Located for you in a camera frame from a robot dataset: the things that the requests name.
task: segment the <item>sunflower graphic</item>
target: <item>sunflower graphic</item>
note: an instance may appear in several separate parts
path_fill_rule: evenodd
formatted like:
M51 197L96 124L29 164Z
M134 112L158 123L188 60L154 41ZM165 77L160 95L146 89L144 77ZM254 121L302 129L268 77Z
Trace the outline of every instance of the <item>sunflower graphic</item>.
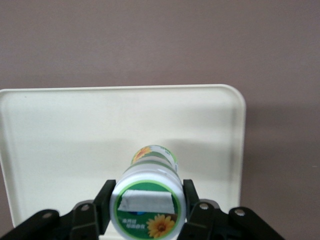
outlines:
M145 146L141 148L133 157L132 163L134 164L136 161L138 161L140 158L142 158L144 155L151 153L152 150L149 146Z
M175 222L171 220L171 216L165 217L163 214L158 214L154 217L154 220L149 219L146 224L148 225L147 228L149 229L149 236L156 239L169 233L174 227Z

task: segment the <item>white tray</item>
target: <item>white tray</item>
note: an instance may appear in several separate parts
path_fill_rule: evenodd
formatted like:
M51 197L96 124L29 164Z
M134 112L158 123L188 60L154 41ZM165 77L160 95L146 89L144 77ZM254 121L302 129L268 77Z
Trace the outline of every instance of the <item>white tray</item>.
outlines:
M171 150L180 178L227 212L240 203L245 111L242 95L223 84L1 90L0 157L13 225L94 199L152 144ZM105 236L121 239L112 226Z

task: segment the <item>metal bolt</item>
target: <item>metal bolt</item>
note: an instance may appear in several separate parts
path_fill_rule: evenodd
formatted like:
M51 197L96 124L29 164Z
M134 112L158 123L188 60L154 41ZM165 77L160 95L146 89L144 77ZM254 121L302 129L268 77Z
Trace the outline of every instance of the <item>metal bolt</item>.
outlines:
M89 205L85 204L81 207L81 211L87 211L89 208L90 208Z
M207 210L208 208L209 208L209 206L208 206L208 204L206 204L206 203L201 203L200 205L199 205L199 207L201 208L201 209L203 209L203 210Z
M42 218L43 218L43 219L48 219L48 218L50 218L51 216L52 216L52 212L47 212L47 213L45 213L45 214L42 215Z
M242 209L236 209L234 212L240 217L243 217L244 215L246 215L245 211L243 211Z

